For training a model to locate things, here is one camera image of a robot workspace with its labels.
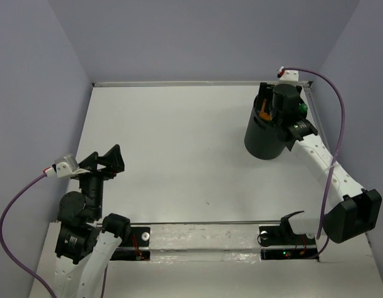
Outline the orange plastic bottle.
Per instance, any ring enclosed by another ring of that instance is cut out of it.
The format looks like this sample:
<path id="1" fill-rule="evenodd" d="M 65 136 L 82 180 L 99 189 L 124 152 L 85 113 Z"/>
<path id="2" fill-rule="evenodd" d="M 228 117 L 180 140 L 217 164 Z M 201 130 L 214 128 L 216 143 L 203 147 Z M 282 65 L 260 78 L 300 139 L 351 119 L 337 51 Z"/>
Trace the orange plastic bottle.
<path id="1" fill-rule="evenodd" d="M 269 122 L 271 120 L 270 107 L 269 107 L 269 102 L 267 99 L 264 99 L 262 101 L 262 105 L 258 113 L 258 116 L 260 119 L 263 119 L 264 121 Z"/>

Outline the green plastic bottle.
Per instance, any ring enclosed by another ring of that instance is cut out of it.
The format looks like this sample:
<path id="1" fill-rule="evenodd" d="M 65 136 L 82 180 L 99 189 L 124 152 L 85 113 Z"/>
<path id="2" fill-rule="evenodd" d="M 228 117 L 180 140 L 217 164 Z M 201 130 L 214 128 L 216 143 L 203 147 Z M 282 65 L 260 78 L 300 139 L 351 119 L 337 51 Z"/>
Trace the green plastic bottle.
<path id="1" fill-rule="evenodd" d="M 306 105 L 305 103 L 301 103 L 301 104 L 299 105 L 299 111 L 300 111 L 301 113 L 307 113 L 307 111 L 308 111 L 308 107 L 307 107 L 307 105 Z"/>

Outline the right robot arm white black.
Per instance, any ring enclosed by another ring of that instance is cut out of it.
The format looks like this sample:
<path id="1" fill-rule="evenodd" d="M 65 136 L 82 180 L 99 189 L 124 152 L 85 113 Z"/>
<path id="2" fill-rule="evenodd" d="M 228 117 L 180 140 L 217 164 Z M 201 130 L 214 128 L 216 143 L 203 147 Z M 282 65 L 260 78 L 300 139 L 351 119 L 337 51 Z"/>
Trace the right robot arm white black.
<path id="1" fill-rule="evenodd" d="M 301 235 L 326 235 L 343 243 L 376 227 L 382 196 L 362 186 L 333 159 L 307 119 L 301 91 L 301 86 L 288 82 L 260 83 L 244 144 L 260 160 L 273 160 L 288 150 L 323 189 L 319 211 L 298 209 L 281 217 L 279 238 L 293 243 Z"/>

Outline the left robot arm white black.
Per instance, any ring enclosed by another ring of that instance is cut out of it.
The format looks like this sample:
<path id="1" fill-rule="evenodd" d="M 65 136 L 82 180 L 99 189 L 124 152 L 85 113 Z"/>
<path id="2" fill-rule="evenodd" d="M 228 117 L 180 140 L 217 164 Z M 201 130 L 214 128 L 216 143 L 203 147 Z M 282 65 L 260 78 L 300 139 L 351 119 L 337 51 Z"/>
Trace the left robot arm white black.
<path id="1" fill-rule="evenodd" d="M 53 291 L 57 297 L 93 297 L 115 250 L 130 238 L 130 219 L 102 214 L 104 183 L 125 170 L 120 146 L 102 156 L 94 151 L 81 162 L 67 155 L 53 170 L 79 182 L 59 203 Z"/>

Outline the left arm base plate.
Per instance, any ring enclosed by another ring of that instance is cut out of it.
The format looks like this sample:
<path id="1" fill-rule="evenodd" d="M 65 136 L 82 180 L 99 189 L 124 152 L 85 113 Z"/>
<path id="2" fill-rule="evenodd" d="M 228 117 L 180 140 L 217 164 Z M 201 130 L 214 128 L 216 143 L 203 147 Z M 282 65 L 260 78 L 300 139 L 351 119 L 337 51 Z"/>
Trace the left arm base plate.
<path id="1" fill-rule="evenodd" d="M 150 234 L 147 226 L 134 225 L 128 239 L 123 241 L 111 256 L 111 261 L 149 261 Z"/>

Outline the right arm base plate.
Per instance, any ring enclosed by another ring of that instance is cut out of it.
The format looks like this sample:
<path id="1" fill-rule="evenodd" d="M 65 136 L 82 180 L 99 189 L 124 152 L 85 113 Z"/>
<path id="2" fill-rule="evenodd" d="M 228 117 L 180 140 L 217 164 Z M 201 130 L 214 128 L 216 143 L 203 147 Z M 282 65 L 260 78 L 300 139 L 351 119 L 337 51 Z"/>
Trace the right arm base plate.
<path id="1" fill-rule="evenodd" d="M 278 225 L 259 226 L 256 237 L 261 247 L 262 261 L 318 259 L 318 246 L 314 238 L 306 235 L 285 235 Z"/>

